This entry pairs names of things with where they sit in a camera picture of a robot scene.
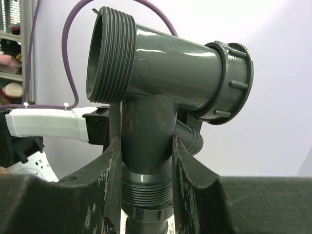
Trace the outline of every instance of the dark gray plastic housing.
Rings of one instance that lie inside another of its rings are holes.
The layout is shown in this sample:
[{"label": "dark gray plastic housing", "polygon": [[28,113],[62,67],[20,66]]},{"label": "dark gray plastic housing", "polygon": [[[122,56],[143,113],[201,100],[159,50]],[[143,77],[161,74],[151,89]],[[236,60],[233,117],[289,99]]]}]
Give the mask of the dark gray plastic housing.
[{"label": "dark gray plastic housing", "polygon": [[90,47],[87,97],[118,104],[163,94],[197,119],[222,124],[246,102],[253,73],[251,55],[240,44],[199,45],[102,7]]}]

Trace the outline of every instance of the black plastic bracket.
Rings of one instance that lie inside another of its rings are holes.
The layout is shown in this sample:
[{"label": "black plastic bracket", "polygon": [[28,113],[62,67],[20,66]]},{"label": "black plastic bracket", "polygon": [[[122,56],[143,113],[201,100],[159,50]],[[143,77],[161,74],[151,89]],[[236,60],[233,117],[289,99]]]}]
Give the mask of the black plastic bracket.
[{"label": "black plastic bracket", "polygon": [[88,130],[89,144],[103,145],[108,126],[109,107],[98,107],[96,111],[84,114]]}]

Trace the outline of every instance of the black plastic part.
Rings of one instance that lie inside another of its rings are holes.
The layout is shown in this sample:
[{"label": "black plastic part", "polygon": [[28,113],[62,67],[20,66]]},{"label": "black plastic part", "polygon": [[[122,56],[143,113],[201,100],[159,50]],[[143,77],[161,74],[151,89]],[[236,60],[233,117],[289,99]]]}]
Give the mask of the black plastic part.
[{"label": "black plastic part", "polygon": [[9,167],[15,163],[28,162],[27,157],[44,148],[43,138],[39,136],[13,137],[6,124],[5,115],[9,109],[0,111],[0,166]]},{"label": "black plastic part", "polygon": [[58,183],[0,175],[0,234],[118,234],[121,176],[120,137]]},{"label": "black plastic part", "polygon": [[312,178],[220,177],[173,142],[176,234],[305,234]]},{"label": "black plastic part", "polygon": [[89,144],[104,145],[108,125],[108,115],[109,107],[102,106],[98,107],[96,111],[82,116],[86,119]]}]

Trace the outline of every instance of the gray pipe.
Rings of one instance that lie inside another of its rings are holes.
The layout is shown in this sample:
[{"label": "gray pipe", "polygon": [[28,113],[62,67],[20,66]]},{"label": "gray pipe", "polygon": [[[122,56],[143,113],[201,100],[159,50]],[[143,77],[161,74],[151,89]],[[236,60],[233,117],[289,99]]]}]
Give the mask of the gray pipe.
[{"label": "gray pipe", "polygon": [[204,145],[204,139],[194,129],[181,123],[179,120],[175,124],[175,134],[180,138],[184,147],[191,155],[198,154]]}]

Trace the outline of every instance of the window blind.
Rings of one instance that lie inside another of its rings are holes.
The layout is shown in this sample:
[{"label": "window blind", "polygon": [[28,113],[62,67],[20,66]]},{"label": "window blind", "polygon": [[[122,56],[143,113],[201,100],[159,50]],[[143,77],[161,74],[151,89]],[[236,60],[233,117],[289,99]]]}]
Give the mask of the window blind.
[{"label": "window blind", "polygon": [[0,30],[8,31],[11,24],[20,23],[20,1],[1,0]]}]

